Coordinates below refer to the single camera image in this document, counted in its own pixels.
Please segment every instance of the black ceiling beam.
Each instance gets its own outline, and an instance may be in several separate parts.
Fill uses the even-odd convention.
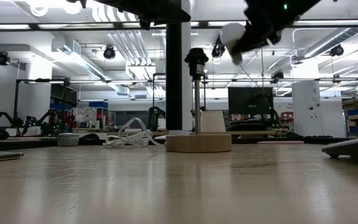
[[[245,21],[193,21],[192,29],[221,29],[210,23],[228,23]],[[306,19],[296,21],[287,28],[354,28],[358,27],[358,19]],[[162,30],[165,27],[151,27]],[[55,32],[55,31],[103,31],[103,30],[141,30],[138,22],[59,22],[59,23],[10,23],[0,24],[0,32]]]

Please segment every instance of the metal pole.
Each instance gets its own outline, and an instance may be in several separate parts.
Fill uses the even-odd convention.
[[[195,113],[196,113],[196,134],[201,134],[201,113],[200,113],[200,81],[194,80],[195,92]]]
[[[65,130],[65,118],[66,118],[66,87],[67,87],[67,79],[65,79],[65,82],[63,84],[63,110],[62,110],[62,126],[61,133],[64,133]]]
[[[13,119],[17,119],[17,102],[19,100],[19,84],[21,80],[16,80],[16,89],[15,89],[15,104],[13,109]]]
[[[154,109],[154,106],[155,106],[155,104],[154,104],[154,100],[155,100],[155,97],[154,97],[154,80],[155,80],[155,74],[153,74],[153,109]]]
[[[204,108],[206,109],[206,84],[205,84],[205,77],[206,77],[206,74],[204,74]]]
[[[153,125],[154,124],[154,121],[155,121],[155,110],[154,110],[154,106],[155,106],[155,102],[154,102],[154,100],[155,100],[155,93],[154,93],[154,80],[155,80],[155,74],[153,74],[153,110],[152,110],[152,124],[151,125]]]

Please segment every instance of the ventilation duct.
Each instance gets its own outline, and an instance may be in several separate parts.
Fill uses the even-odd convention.
[[[101,80],[110,80],[109,77],[103,75],[102,69],[92,63],[90,59],[81,56],[81,45],[73,40],[68,42],[63,36],[57,36],[52,40],[52,52],[61,52],[69,56],[69,59],[79,66],[83,67],[90,74],[98,77]],[[121,85],[108,83],[108,85],[117,91],[118,95],[129,95],[129,89]]]
[[[306,49],[301,55],[304,55],[304,57],[299,57],[299,59],[302,60],[302,58],[313,58],[317,57],[333,47],[339,45],[340,43],[350,39],[351,37],[358,34],[358,28],[348,28],[348,29],[338,29],[334,31],[333,33],[329,34],[327,37],[320,40],[318,43],[314,44],[310,48]],[[274,64],[277,67],[281,67],[289,62],[289,58],[280,58],[277,60]]]
[[[330,38],[328,41],[326,41],[326,39],[329,37],[324,38],[322,41],[308,48],[304,53],[305,58],[317,57],[357,34],[358,34],[358,28],[337,30],[329,35],[329,37],[332,38]]]

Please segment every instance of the ceiling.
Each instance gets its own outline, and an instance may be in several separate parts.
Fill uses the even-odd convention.
[[[194,0],[195,6],[192,10],[192,20],[244,20],[243,0]],[[65,0],[50,0],[51,4],[60,2],[65,4]],[[358,1],[355,0],[322,0],[309,12],[302,16],[302,19],[350,19],[358,18]],[[0,1],[0,23],[18,23],[18,22],[95,22],[93,8],[89,7],[77,14],[68,14],[62,8],[50,8],[46,15],[37,17],[31,13],[30,6],[24,1],[9,0]],[[164,58],[163,38],[161,36],[153,36],[153,32],[140,30],[141,38],[147,49],[148,55],[152,61]],[[211,55],[211,46],[216,40],[220,30],[192,30],[191,36],[192,47],[202,47],[207,55]],[[293,30],[285,29],[282,34],[282,41],[274,47],[266,47],[262,51],[255,50],[243,55],[244,61],[242,66],[251,78],[261,77],[261,73],[265,72],[265,77],[275,71],[273,65],[282,55],[289,54],[292,49],[302,51],[307,49],[319,41],[326,38],[337,29],[314,29],[314,30]],[[82,32],[0,32],[1,44],[27,44],[41,51],[46,56],[52,58],[55,64],[53,67],[53,75],[55,77],[70,77],[74,80],[87,79],[88,72],[76,63],[66,61],[58,52],[51,51],[52,39],[58,35],[62,35],[68,40],[77,40],[82,46],[82,56],[91,60],[97,67],[104,70],[104,73],[113,79],[127,79],[126,60],[117,51],[114,60],[105,60],[103,51],[106,45],[112,44],[107,37],[105,31],[82,31]],[[317,77],[331,77],[333,71],[341,71],[345,68],[355,67],[358,64],[358,34],[342,43],[345,54],[338,58],[333,58],[333,66],[331,57],[318,56],[316,61],[319,67],[319,75]],[[292,77],[293,73],[289,60],[288,63],[280,65],[278,69],[282,70],[286,77]],[[244,71],[231,63],[229,54],[224,54],[222,62],[219,65],[211,62],[207,63],[206,69],[210,79],[212,78],[248,78]],[[351,77],[358,77],[358,70],[349,74]],[[252,83],[209,83],[207,88],[225,88],[230,86],[248,86]],[[340,88],[336,90],[349,91],[355,88],[358,82],[342,83]],[[321,83],[321,87],[333,86],[332,83]],[[133,90],[141,90],[142,86],[131,86]],[[111,91],[108,86],[82,85],[82,91]],[[279,88],[280,91],[286,92],[287,88]]]

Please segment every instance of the fluorescent light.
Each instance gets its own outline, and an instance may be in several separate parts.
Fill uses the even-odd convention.
[[[160,32],[160,33],[152,33],[152,36],[153,37],[165,37],[167,34],[164,33],[164,32]],[[199,36],[200,34],[199,33],[191,33],[190,35],[192,36]]]
[[[39,24],[40,29],[99,29],[99,28],[114,28],[114,24]]]
[[[213,80],[209,80],[209,82],[231,82],[232,80],[230,79],[213,79]]]
[[[105,82],[97,82],[97,83],[93,83],[94,85],[100,85],[100,86],[102,86],[102,85],[107,85],[107,83],[105,83]]]
[[[214,22],[208,22],[208,26],[222,27],[222,26],[228,25],[230,23],[239,23],[243,26],[245,26],[247,24],[246,21],[214,21]]]
[[[27,30],[30,26],[27,24],[0,24],[0,29]]]
[[[293,23],[296,26],[356,26],[358,25],[358,19],[346,19],[346,20],[304,20],[296,21]]]
[[[35,81],[30,81],[27,82],[28,84],[64,84],[64,81],[49,81],[49,82],[35,82]]]
[[[167,34],[166,33],[163,33],[163,32],[161,32],[161,33],[152,33],[152,36],[153,37],[165,37]]]
[[[123,28],[140,28],[140,24],[137,22],[125,22],[122,26]]]
[[[102,80],[73,80],[71,84],[93,84],[93,83],[105,83]]]
[[[67,45],[64,45],[63,47],[66,48],[69,52],[71,52],[71,49],[67,47]]]
[[[120,85],[133,85],[133,82],[119,82]]]

